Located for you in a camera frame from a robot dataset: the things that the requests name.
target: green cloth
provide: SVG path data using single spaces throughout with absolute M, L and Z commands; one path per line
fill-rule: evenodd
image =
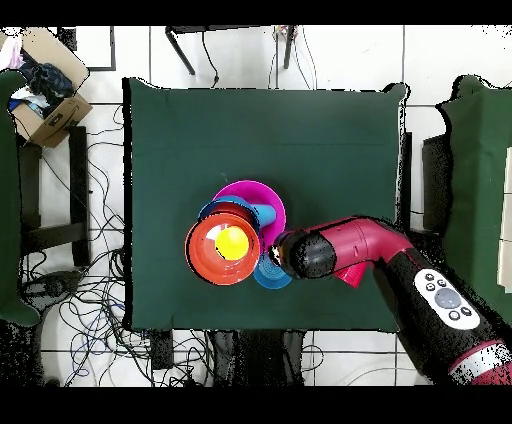
M 188 268 L 184 242 L 201 207 L 242 179 L 279 194 L 287 228 L 352 214 L 394 219 L 404 85 L 162 90 L 130 79 L 129 87 L 133 328 L 396 330 L 370 270 L 358 289 L 334 277 L 277 291 L 252 276 L 219 287 Z
M 512 90 L 487 88 L 466 76 L 457 98 L 441 108 L 451 127 L 454 162 L 453 204 L 443 240 L 446 262 L 512 324 L 512 294 L 497 284 L 505 163 L 512 146 Z
M 0 319 L 31 326 L 39 322 L 37 311 L 18 295 L 21 254 L 21 195 L 14 118 L 7 104 L 11 94 L 26 84 L 21 73 L 0 73 Z

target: orange bowl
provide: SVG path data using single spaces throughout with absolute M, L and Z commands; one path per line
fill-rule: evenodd
M 224 259 L 215 248 L 215 237 L 223 229 L 236 226 L 249 239 L 249 250 L 241 259 Z M 245 280 L 258 264 L 260 243 L 252 225 L 239 215 L 214 212 L 194 225 L 185 241 L 189 267 L 209 283 L 227 286 Z

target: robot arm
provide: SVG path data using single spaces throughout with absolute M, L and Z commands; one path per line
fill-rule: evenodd
M 458 283 L 390 226 L 349 217 L 285 232 L 269 254 L 299 279 L 372 262 L 404 347 L 421 372 L 434 383 L 512 385 L 512 354 L 486 318 L 486 306 L 463 295 Z

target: pink bowl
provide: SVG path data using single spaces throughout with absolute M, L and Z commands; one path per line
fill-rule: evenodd
M 276 211 L 276 220 L 260 230 L 259 238 L 261 253 L 266 252 L 274 243 L 276 237 L 284 231 L 286 225 L 286 212 L 277 193 L 265 184 L 258 181 L 242 180 L 231 183 L 220 190 L 213 200 L 221 196 L 239 196 L 252 204 L 265 204 L 272 206 Z

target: metal table leg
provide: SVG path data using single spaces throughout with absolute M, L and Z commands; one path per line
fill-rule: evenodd
M 194 71 L 194 68 L 192 68 L 192 65 L 188 61 L 187 56 L 185 56 L 185 53 L 183 53 L 183 50 L 181 50 L 180 46 L 178 45 L 178 42 L 176 41 L 176 38 L 172 33 L 171 27 L 165 27 L 165 35 L 167 36 L 167 39 L 174 47 L 174 50 L 176 50 L 176 53 L 178 53 L 178 56 L 180 57 L 183 64 L 187 67 L 190 75 L 195 75 L 196 71 Z
M 286 50 L 284 52 L 284 69 L 288 69 L 290 65 L 290 52 L 292 50 L 293 33 L 297 25 L 288 25 L 288 33 L 286 34 Z

